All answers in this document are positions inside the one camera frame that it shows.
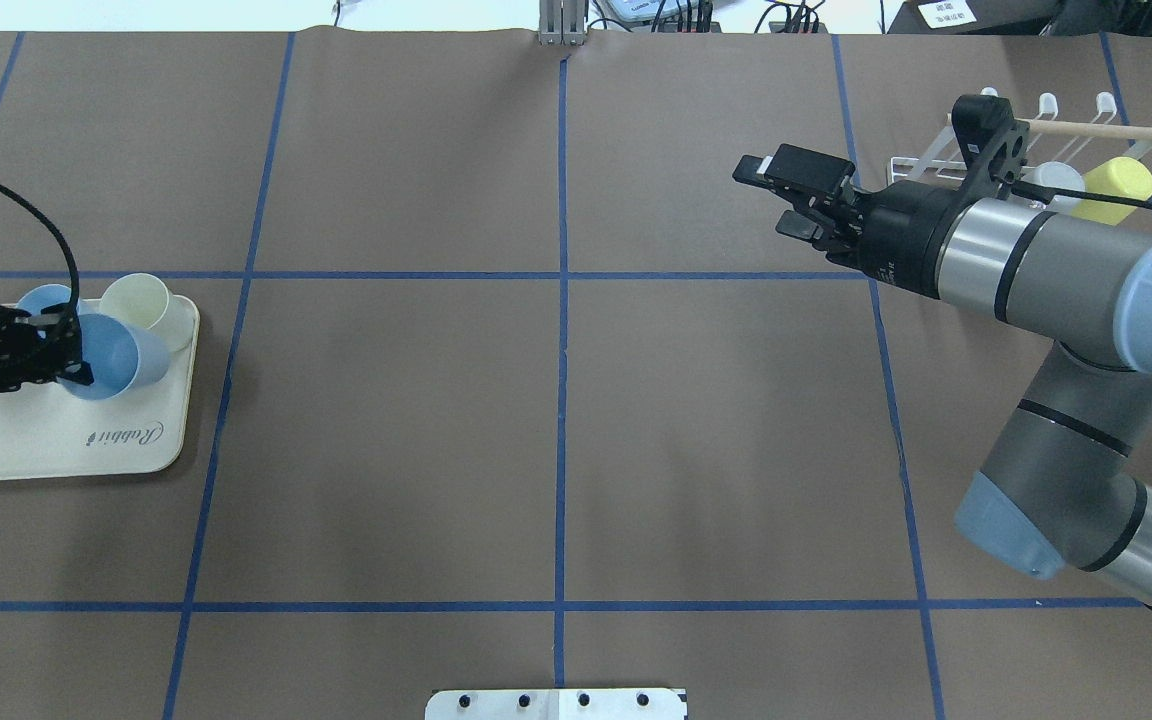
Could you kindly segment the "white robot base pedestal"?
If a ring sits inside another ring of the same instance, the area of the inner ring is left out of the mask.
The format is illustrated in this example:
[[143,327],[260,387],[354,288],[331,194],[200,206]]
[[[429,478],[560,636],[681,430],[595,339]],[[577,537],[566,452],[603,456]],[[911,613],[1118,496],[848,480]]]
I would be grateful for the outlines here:
[[681,689],[462,689],[430,697],[425,719],[687,719]]

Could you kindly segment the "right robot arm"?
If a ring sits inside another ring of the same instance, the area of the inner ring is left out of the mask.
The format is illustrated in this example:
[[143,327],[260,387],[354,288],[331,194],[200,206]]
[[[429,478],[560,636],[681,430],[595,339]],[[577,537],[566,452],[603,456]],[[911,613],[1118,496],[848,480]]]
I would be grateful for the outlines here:
[[742,156],[776,225],[849,270],[1051,341],[955,515],[957,532],[1037,579],[1091,575],[1152,611],[1152,486],[1126,460],[1152,423],[1152,238],[1024,209],[1020,145],[968,143],[955,188],[879,191],[854,165],[783,145]]

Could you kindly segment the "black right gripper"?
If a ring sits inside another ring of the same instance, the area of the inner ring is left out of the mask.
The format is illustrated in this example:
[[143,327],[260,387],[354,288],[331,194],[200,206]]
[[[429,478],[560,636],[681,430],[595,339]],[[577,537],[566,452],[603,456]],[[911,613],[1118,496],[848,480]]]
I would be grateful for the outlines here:
[[[780,145],[772,156],[741,156],[732,179],[786,200],[814,204],[838,200],[854,173],[846,158]],[[950,188],[901,179],[881,191],[855,191],[828,209],[827,217],[786,210],[774,229],[823,251],[829,263],[938,300],[938,263],[964,209],[963,197]]]

